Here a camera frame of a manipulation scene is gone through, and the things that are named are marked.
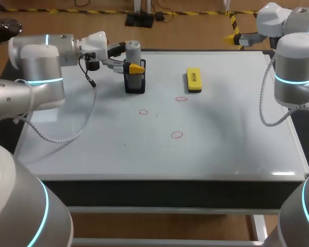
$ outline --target wooden floor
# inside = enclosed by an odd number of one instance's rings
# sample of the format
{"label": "wooden floor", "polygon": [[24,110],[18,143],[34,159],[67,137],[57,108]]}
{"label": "wooden floor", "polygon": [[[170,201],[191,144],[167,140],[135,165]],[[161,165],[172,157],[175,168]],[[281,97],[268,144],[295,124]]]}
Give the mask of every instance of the wooden floor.
{"label": "wooden floor", "polygon": [[[154,2],[156,11],[161,8]],[[259,10],[269,1],[231,0],[231,10]],[[278,0],[287,8],[309,7],[309,0]],[[62,8],[75,9],[73,0],[2,0],[7,8]],[[161,0],[161,5],[174,11],[223,10],[221,0]],[[133,0],[91,0],[83,9],[133,10]],[[22,35],[73,33],[76,38],[93,32],[106,32],[109,43],[128,39],[141,42],[143,48],[161,49],[237,49],[225,44],[222,38],[233,34],[229,17],[223,15],[174,16],[169,23],[154,22],[151,29],[125,27],[123,14],[78,13],[0,13],[23,24]],[[255,32],[255,17],[237,15],[241,33]],[[268,41],[251,49],[269,49]],[[7,44],[0,45],[0,74],[8,60]],[[251,240],[248,218],[242,215],[145,215],[145,214],[73,214],[75,237],[100,238],[159,238]],[[277,216],[266,217],[270,232]]]}

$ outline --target yellow eraser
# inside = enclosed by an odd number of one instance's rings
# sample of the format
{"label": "yellow eraser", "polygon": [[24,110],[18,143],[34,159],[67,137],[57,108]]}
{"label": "yellow eraser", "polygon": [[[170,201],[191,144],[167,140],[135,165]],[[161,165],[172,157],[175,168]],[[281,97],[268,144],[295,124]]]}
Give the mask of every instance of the yellow eraser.
{"label": "yellow eraser", "polygon": [[190,93],[201,92],[201,78],[199,68],[187,68],[186,79],[187,79],[187,90]]}

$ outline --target whiteboard surface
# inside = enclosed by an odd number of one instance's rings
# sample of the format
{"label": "whiteboard surface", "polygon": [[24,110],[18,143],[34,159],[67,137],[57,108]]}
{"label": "whiteboard surface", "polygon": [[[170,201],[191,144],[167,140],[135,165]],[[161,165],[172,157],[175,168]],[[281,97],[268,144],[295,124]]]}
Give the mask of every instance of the whiteboard surface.
{"label": "whiteboard surface", "polygon": [[[123,76],[101,66],[89,73],[98,86],[97,103],[80,138],[52,144],[24,125],[15,153],[19,160],[43,180],[304,180],[309,170],[291,121],[269,128],[259,117],[268,56],[143,52],[142,58],[145,94],[126,94]],[[188,67],[200,68],[201,93],[187,92]],[[93,99],[79,67],[64,67],[62,73],[65,104],[32,116],[39,130],[55,139],[79,131]],[[274,99],[273,78],[271,70],[264,97],[268,122],[286,110]]]}

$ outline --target black cable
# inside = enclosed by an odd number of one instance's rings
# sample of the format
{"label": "black cable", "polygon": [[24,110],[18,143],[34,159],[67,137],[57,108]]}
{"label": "black cable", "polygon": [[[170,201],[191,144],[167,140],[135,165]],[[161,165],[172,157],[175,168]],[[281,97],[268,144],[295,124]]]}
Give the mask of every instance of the black cable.
{"label": "black cable", "polygon": [[93,80],[92,78],[90,78],[89,75],[88,75],[88,69],[86,69],[86,71],[84,71],[84,69],[82,68],[82,66],[81,66],[81,64],[80,64],[81,58],[82,58],[82,57],[87,57],[87,56],[88,56],[87,53],[80,55],[79,58],[78,58],[78,64],[79,64],[79,67],[81,68],[82,72],[84,73],[84,76],[86,77],[86,79],[87,79],[88,82],[90,83],[90,85],[91,85],[92,87],[96,87],[96,83],[95,83],[94,80]]}
{"label": "black cable", "polygon": [[170,19],[169,21],[167,21],[167,22],[164,22],[164,21],[163,21],[163,23],[171,22],[171,21],[173,20],[173,18],[174,18],[174,11],[173,11],[171,8],[169,8],[169,7],[163,7],[163,6],[161,6],[161,5],[159,4],[158,0],[156,0],[156,3],[159,5],[160,8],[162,8],[162,9],[169,9],[169,10],[171,11],[171,19]]}
{"label": "black cable", "polygon": [[75,5],[76,7],[85,7],[85,6],[89,5],[90,3],[91,3],[91,0],[88,0],[88,2],[87,2],[86,4],[78,5],[78,4],[77,4],[77,0],[74,0],[74,5]]}

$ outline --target red circle mark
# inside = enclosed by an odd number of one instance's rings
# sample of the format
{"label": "red circle mark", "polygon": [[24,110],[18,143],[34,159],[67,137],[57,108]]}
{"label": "red circle mark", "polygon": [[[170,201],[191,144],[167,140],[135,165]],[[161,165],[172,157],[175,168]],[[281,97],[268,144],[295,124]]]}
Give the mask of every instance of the red circle mark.
{"label": "red circle mark", "polygon": [[186,97],[177,97],[177,98],[175,98],[175,100],[176,100],[177,102],[181,102],[181,101],[186,101],[187,98],[186,98]]}
{"label": "red circle mark", "polygon": [[170,136],[173,139],[179,139],[183,136],[183,133],[181,131],[174,131]]}
{"label": "red circle mark", "polygon": [[149,112],[147,110],[141,109],[139,110],[139,114],[141,115],[147,115]]}

